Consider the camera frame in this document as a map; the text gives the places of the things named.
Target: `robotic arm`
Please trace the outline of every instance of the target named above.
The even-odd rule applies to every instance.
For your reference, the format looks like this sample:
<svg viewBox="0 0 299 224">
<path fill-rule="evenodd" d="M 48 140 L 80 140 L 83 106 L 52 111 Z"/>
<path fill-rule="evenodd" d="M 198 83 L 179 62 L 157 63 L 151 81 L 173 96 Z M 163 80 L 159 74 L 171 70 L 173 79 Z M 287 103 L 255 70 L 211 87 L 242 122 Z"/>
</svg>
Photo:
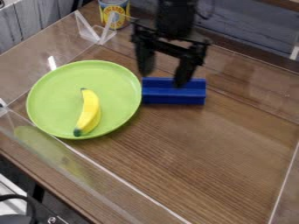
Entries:
<svg viewBox="0 0 299 224">
<path fill-rule="evenodd" d="M 193 34 L 193 25 L 199 0 L 159 0 L 154 27 L 135 22 L 133 42 L 138 68 L 143 76 L 155 69 L 155 52 L 181 59 L 174 76 L 174 85 L 181 88 L 191 80 L 197 66 L 202 66 L 211 45 L 209 38 Z M 189 48 L 171 44 L 166 40 L 191 43 Z"/>
</svg>

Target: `banana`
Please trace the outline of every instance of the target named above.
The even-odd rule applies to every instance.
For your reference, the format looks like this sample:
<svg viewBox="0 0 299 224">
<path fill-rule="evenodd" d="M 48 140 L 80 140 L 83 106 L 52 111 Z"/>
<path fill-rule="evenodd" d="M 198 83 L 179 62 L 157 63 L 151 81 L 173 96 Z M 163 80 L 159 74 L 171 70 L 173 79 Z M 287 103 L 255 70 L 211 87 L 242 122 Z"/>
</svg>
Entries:
<svg viewBox="0 0 299 224">
<path fill-rule="evenodd" d="M 80 137 L 88 134 L 99 125 L 100 121 L 100 106 L 99 97 L 90 89 L 80 89 L 83 96 L 83 110 L 79 116 L 76 128 L 74 130 L 74 136 Z"/>
</svg>

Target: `green plate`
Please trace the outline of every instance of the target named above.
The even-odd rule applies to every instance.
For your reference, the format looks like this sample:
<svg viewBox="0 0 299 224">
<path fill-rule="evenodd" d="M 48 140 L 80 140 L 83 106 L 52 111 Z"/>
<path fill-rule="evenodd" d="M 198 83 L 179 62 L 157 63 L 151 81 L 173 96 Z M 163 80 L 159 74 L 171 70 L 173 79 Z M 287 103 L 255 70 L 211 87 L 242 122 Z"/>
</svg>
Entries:
<svg viewBox="0 0 299 224">
<path fill-rule="evenodd" d="M 80 89 L 99 97 L 102 120 L 86 135 L 72 135 L 83 107 Z M 36 82 L 27 98 L 27 113 L 48 134 L 68 139 L 88 139 L 119 128 L 135 114 L 142 101 L 137 76 L 123 66 L 100 60 L 62 66 Z"/>
</svg>

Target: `blue foam block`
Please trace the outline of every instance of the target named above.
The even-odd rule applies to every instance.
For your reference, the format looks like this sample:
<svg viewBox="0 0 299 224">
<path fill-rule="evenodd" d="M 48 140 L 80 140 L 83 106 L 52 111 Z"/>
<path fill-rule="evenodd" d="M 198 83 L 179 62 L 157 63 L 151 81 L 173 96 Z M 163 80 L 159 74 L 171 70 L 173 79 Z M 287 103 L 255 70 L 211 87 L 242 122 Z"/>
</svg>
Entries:
<svg viewBox="0 0 299 224">
<path fill-rule="evenodd" d="M 206 87 L 205 79 L 193 79 L 183 88 L 175 88 L 173 78 L 143 78 L 143 103 L 203 105 Z"/>
</svg>

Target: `cable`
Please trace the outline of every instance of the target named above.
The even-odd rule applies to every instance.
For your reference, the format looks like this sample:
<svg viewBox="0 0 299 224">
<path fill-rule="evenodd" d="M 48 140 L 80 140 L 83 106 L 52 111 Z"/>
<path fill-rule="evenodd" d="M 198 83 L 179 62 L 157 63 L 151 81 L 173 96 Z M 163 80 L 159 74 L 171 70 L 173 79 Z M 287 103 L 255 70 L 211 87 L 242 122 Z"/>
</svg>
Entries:
<svg viewBox="0 0 299 224">
<path fill-rule="evenodd" d="M 201 16 L 202 19 L 209 20 L 215 13 L 215 9 L 217 9 L 217 0 L 211 0 L 211 9 L 210 9 L 209 15 L 203 15 L 202 12 L 198 10 L 197 10 L 197 14 L 198 16 Z"/>
<path fill-rule="evenodd" d="M 0 0 L 0 9 L 6 7 L 6 0 Z"/>
</svg>

